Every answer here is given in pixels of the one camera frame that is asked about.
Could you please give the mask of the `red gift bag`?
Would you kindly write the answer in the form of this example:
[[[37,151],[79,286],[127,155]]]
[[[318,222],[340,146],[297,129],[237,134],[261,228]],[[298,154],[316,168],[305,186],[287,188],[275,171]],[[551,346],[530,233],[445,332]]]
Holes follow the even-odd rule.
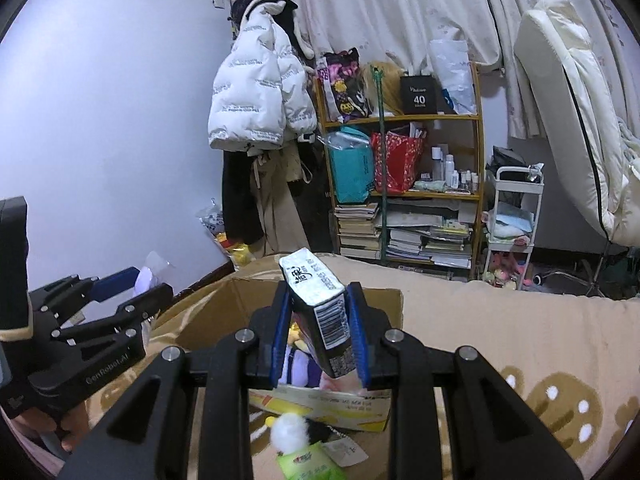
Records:
[[[380,133],[371,136],[374,154],[374,186],[375,191],[381,193],[380,169]],[[412,188],[418,175],[418,163],[423,154],[424,139],[415,136],[386,132],[387,150],[387,192],[405,193]]]

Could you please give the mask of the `plastic bag with toys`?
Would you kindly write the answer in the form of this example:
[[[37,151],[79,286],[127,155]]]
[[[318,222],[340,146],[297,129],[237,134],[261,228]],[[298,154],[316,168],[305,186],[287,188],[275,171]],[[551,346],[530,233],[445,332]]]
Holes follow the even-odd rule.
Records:
[[[196,218],[217,246],[226,253],[235,270],[248,266],[255,260],[247,244],[234,242],[227,236],[224,228],[224,215],[216,200],[212,198],[207,206],[196,213]]]

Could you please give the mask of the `white rolling cart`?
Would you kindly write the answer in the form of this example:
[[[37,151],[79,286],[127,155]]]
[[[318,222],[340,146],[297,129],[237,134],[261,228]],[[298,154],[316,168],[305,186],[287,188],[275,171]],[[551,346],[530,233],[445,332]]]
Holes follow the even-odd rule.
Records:
[[[521,290],[532,258],[544,194],[544,165],[501,166],[488,171],[494,201],[484,212],[487,252],[482,279]]]

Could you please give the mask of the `black box marked 40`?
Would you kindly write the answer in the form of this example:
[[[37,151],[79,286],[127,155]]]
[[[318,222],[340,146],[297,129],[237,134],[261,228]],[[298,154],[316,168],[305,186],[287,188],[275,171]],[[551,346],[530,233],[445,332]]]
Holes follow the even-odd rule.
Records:
[[[436,79],[432,75],[400,78],[401,109],[405,115],[437,113]]]

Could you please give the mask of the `teal bag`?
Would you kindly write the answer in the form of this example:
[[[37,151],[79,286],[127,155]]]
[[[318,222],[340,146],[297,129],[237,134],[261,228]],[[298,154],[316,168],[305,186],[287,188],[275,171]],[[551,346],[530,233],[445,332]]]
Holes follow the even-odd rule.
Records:
[[[326,136],[337,201],[363,203],[373,188],[374,158],[367,133],[341,126]]]

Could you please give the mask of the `cream folded mattress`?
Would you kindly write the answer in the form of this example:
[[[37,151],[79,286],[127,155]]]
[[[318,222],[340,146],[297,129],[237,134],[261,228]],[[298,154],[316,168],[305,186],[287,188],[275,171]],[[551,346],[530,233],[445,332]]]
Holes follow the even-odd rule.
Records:
[[[588,29],[570,0],[539,0],[521,19],[523,67],[570,201],[608,242],[639,245],[639,139],[616,114]]]

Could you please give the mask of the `wooden bookshelf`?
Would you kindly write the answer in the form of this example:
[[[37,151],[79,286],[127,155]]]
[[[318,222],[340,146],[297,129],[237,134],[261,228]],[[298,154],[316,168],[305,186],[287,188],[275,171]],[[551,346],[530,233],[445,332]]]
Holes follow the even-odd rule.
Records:
[[[374,139],[373,156],[373,184],[370,195],[378,200],[378,211],[381,219],[381,248],[375,256],[368,259],[388,266],[389,264],[405,264],[406,266],[423,266],[424,268],[449,269],[456,272],[468,272],[469,278],[474,278],[478,255],[480,254],[480,239],[482,238],[482,203],[485,187],[485,135],[483,126],[482,104],[480,104],[480,71],[474,62],[470,64],[473,78],[473,91],[476,112],[471,115],[456,114],[417,114],[397,115],[385,117],[367,117],[354,119],[351,122],[331,122],[328,116],[328,101],[324,94],[324,83],[320,79],[314,81],[317,104],[320,113],[320,130],[323,134],[337,130],[344,126],[363,126],[369,129]],[[470,168],[472,174],[478,177],[469,191],[464,188],[452,188],[446,185],[441,191],[419,190],[413,185],[419,181],[419,162],[432,147],[425,136],[403,136],[395,132],[395,126],[419,124],[428,122],[468,122],[473,131],[473,144],[470,146],[450,145],[450,155],[472,159]],[[413,207],[417,200],[456,200],[459,203],[474,205],[474,217],[470,227],[468,240],[464,245],[462,256],[463,266],[454,266],[445,261],[442,252],[432,252],[428,257],[419,258],[408,252],[401,252],[390,248],[390,231],[393,229],[388,220],[390,200],[401,200],[404,205]]]

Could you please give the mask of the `floral curtain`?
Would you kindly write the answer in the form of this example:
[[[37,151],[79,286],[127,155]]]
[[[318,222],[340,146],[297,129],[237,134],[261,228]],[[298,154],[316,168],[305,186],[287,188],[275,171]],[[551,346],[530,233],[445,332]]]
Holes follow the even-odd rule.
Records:
[[[486,72],[506,77],[506,120],[512,138],[541,136],[533,93],[513,53],[522,15],[539,0],[294,0],[314,52],[355,48],[363,61],[392,61],[428,73],[435,39],[464,40]],[[570,0],[590,33],[616,114],[637,127],[639,96],[624,59],[608,0]]]

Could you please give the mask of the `purple white-haired doll plush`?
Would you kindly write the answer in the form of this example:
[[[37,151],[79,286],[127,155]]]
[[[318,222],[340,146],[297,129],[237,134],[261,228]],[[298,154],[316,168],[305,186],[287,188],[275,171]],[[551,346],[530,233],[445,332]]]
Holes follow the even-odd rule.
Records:
[[[297,388],[318,388],[322,370],[310,354],[295,346],[287,346],[280,384]]]

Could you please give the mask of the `pink swirl roll plush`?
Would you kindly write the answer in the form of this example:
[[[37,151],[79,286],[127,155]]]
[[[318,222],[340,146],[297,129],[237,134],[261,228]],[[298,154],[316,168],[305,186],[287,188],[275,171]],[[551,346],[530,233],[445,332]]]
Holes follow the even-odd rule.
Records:
[[[328,374],[322,373],[319,388],[324,391],[353,394],[359,394],[364,390],[362,381],[360,380],[356,370],[352,370],[350,373],[337,378],[332,378]]]

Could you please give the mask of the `green tissue pack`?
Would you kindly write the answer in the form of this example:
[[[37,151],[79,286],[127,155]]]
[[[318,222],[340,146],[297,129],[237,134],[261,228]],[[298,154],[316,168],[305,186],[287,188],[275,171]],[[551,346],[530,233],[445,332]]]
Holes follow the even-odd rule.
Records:
[[[309,445],[296,453],[277,458],[286,480],[346,480],[346,474],[337,466],[322,445]]]

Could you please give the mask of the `white fluffy penguin plush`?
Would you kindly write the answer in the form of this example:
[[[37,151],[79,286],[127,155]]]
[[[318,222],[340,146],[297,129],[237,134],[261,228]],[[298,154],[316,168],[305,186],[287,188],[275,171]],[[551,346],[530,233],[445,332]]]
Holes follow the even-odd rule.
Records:
[[[309,445],[326,442],[332,436],[331,428],[323,422],[295,413],[266,418],[270,444],[280,454],[298,452]]]

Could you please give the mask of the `stack of books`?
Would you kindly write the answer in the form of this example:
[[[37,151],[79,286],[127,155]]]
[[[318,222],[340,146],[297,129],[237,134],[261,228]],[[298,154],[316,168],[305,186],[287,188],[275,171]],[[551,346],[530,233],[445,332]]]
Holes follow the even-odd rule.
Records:
[[[381,258],[381,229],[376,225],[378,202],[338,204],[334,209],[340,254],[349,258]]]

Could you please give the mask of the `white puffer jacket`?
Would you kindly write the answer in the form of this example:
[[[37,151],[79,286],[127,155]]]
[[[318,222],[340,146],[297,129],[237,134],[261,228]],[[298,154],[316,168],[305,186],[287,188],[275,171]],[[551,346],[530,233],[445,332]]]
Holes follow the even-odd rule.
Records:
[[[208,143],[226,152],[280,150],[317,128],[308,90],[314,55],[300,36],[292,0],[252,0],[228,56],[217,70]]]

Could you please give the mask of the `purple item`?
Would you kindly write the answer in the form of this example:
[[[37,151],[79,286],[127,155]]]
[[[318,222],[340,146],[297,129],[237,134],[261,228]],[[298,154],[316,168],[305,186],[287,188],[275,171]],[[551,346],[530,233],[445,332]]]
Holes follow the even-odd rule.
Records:
[[[150,252],[134,282],[134,296],[148,292],[155,286],[162,284],[171,265],[168,260],[157,252]]]

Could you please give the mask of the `yellow plush dog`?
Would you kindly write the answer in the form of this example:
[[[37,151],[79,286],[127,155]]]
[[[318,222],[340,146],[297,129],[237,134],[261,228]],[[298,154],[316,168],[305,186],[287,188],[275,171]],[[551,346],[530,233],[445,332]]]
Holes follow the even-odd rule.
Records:
[[[288,329],[288,345],[303,352],[308,351],[306,342],[302,336],[302,331],[296,322],[293,322]]]

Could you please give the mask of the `black coat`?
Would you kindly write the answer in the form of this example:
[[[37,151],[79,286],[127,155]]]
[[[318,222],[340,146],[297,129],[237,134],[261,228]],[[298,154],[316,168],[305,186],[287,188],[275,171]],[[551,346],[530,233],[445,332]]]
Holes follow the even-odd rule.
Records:
[[[222,215],[228,240],[253,245],[264,237],[256,197],[250,185],[254,157],[224,151]]]

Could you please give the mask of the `beige trench coat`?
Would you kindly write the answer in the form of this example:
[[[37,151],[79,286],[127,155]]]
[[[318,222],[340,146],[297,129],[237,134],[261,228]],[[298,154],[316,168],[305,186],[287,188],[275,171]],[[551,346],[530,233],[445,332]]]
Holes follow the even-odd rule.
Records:
[[[263,152],[253,162],[252,171],[259,224],[264,232],[260,240],[250,244],[252,254],[262,258],[308,248],[303,222],[288,186],[305,184],[296,146]]]

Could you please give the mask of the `green pole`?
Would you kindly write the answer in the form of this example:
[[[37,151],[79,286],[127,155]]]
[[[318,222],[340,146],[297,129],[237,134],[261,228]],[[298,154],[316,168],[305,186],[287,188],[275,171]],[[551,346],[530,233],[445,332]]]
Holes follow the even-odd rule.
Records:
[[[386,150],[386,128],[385,110],[383,96],[384,73],[378,66],[371,68],[374,81],[376,100],[378,101],[378,130],[380,130],[380,169],[381,169],[381,263],[387,263],[387,150]]]

